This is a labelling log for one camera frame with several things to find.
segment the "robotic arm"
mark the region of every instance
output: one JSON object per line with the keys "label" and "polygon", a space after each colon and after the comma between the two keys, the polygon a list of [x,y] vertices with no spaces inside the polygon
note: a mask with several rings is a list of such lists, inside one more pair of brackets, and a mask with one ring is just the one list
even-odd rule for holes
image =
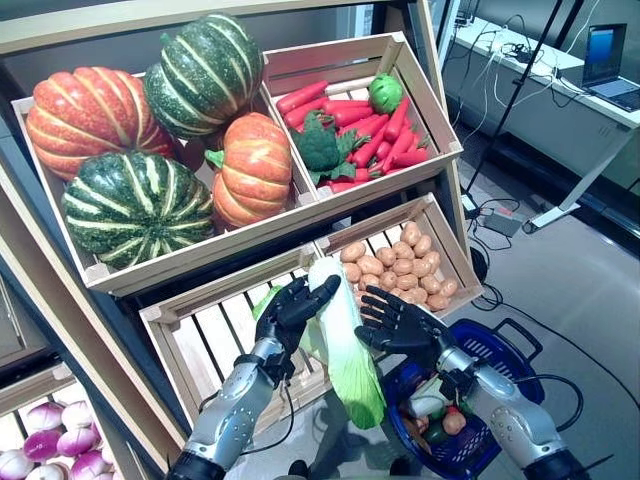
{"label": "robotic arm", "polygon": [[[568,450],[553,419],[527,400],[517,386],[488,365],[477,362],[459,347],[453,335],[431,313],[409,305],[376,287],[363,296],[365,325],[356,335],[367,345],[390,353],[405,353],[455,385],[455,394],[441,388],[443,401],[459,395],[482,419],[502,449],[529,480],[588,480],[590,477]],[[409,412],[427,416],[439,405],[433,395],[418,389],[409,400]]]}
{"label": "robotic arm", "polygon": [[340,285],[330,276],[310,292],[299,278],[269,303],[256,325],[251,353],[239,356],[218,395],[198,417],[191,437],[166,480],[220,480],[242,455],[256,420],[281,381],[293,375],[291,355],[298,348],[306,322],[329,301]]}

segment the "pumpkin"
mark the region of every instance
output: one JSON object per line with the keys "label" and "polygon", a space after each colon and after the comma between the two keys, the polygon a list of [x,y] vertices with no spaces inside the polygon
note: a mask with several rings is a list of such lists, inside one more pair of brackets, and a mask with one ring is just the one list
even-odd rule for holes
{"label": "pumpkin", "polygon": [[62,206],[73,240],[118,269],[193,245],[212,230],[207,186],[185,166],[143,152],[87,160]]}
{"label": "pumpkin", "polygon": [[142,80],[120,70],[79,67],[33,90],[27,134],[40,161],[72,179],[89,157],[138,149],[170,155],[172,144],[151,116]]}
{"label": "pumpkin", "polygon": [[211,13],[165,38],[144,89],[154,116],[174,135],[214,132],[257,92],[262,53],[237,19]]}
{"label": "pumpkin", "polygon": [[216,212],[242,227],[282,211],[291,182],[291,149],[282,129],[260,113],[234,120],[224,152],[206,152],[220,170],[213,182]]}

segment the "laptop screen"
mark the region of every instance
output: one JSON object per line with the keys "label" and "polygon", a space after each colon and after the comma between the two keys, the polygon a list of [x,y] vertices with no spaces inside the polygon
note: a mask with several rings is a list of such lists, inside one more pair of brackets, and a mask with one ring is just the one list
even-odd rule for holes
{"label": "laptop screen", "polygon": [[622,48],[627,25],[589,27],[587,55],[584,61],[584,84],[614,79],[620,73]]}

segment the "metal pole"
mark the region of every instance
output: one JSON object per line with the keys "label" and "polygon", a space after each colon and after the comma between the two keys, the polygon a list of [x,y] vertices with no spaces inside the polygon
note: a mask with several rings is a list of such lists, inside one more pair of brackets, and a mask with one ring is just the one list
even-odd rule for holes
{"label": "metal pole", "polygon": [[518,95],[520,94],[520,90],[522,90],[522,86],[524,85],[524,82],[529,77],[529,73],[531,72],[531,68],[533,67],[533,64],[535,63],[536,58],[538,57],[538,53],[540,52],[540,49],[542,48],[542,44],[547,39],[547,35],[549,34],[549,29],[551,28],[551,25],[553,24],[554,20],[556,19],[556,16],[558,15],[558,10],[560,10],[560,6],[561,5],[562,5],[562,0],[556,0],[556,4],[554,5],[553,10],[551,11],[551,15],[549,16],[549,20],[547,20],[547,24],[544,26],[544,30],[542,31],[542,34],[540,35],[540,40],[538,40],[538,44],[536,45],[536,48],[533,50],[533,54],[531,55],[531,59],[529,60],[529,63],[527,63],[527,68],[525,68],[524,73],[522,74],[522,76],[518,80],[514,80],[514,83],[516,84],[516,88],[513,91],[513,94],[511,95],[511,99],[509,100],[509,104],[507,105],[507,108],[505,109],[504,113],[502,114],[502,118],[500,119],[500,123],[498,123],[498,126],[496,127],[495,131],[493,132],[493,135],[491,136],[491,140],[489,141],[489,145],[487,145],[487,147],[485,148],[484,152],[482,153],[482,158],[480,159],[480,163],[478,164],[478,167],[476,168],[476,171],[473,173],[473,176],[471,177],[471,180],[469,181],[469,185],[467,185],[467,188],[466,188],[467,194],[469,194],[469,190],[471,189],[471,186],[473,185],[473,182],[476,181],[476,178],[478,177],[478,173],[480,173],[480,169],[482,168],[482,166],[486,162],[487,157],[489,156],[489,152],[491,151],[491,149],[496,144],[496,141],[498,139],[498,135],[500,135],[500,132],[502,131],[502,127],[504,126],[505,122],[507,121],[507,118],[509,118],[509,114],[511,113],[511,109],[513,108],[513,104],[515,103],[516,99],[518,98]]}

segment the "onion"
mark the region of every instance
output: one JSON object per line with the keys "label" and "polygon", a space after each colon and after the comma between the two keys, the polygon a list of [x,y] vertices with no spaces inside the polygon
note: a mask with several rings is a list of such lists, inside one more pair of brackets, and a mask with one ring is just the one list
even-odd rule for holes
{"label": "onion", "polygon": [[57,403],[43,403],[29,410],[27,424],[33,430],[52,430],[62,424],[63,410],[64,408]]}
{"label": "onion", "polygon": [[57,443],[58,453],[65,457],[75,457],[88,452],[98,443],[98,437],[88,428],[69,430]]}
{"label": "onion", "polygon": [[56,456],[59,438],[60,432],[57,430],[36,432],[24,441],[22,450],[29,460],[42,463]]}
{"label": "onion", "polygon": [[78,457],[76,463],[71,467],[71,477],[73,480],[93,480],[107,470],[109,470],[109,465],[102,460],[100,452],[92,450]]}
{"label": "onion", "polygon": [[42,465],[33,470],[26,480],[66,480],[67,472],[57,464]]}
{"label": "onion", "polygon": [[7,450],[0,455],[0,478],[22,480],[33,469],[33,462],[22,450]]}
{"label": "onion", "polygon": [[91,410],[84,400],[74,402],[62,412],[62,423],[67,430],[88,427],[93,423]]}

